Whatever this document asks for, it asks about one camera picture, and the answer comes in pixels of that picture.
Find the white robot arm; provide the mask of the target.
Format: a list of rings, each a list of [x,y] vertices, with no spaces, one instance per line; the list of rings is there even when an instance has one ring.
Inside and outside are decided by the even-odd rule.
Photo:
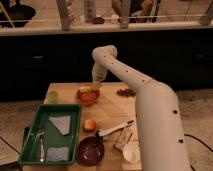
[[[113,45],[92,51],[94,82],[102,82],[107,71],[135,93],[135,113],[143,171],[192,171],[185,144],[179,101],[165,83],[120,62]]]

